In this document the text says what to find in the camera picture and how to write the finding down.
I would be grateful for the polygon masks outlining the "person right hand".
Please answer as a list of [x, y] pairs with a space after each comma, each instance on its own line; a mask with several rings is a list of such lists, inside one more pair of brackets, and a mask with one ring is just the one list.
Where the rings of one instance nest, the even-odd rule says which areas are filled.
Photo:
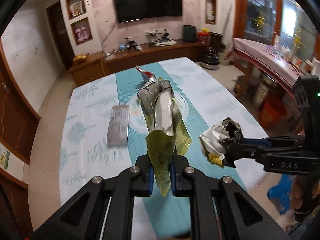
[[300, 209], [303, 205], [303, 196], [312, 193], [312, 198], [319, 195], [319, 181], [314, 183], [312, 190], [307, 189], [302, 182], [299, 182], [300, 176], [296, 176], [291, 186], [290, 205], [291, 210]]

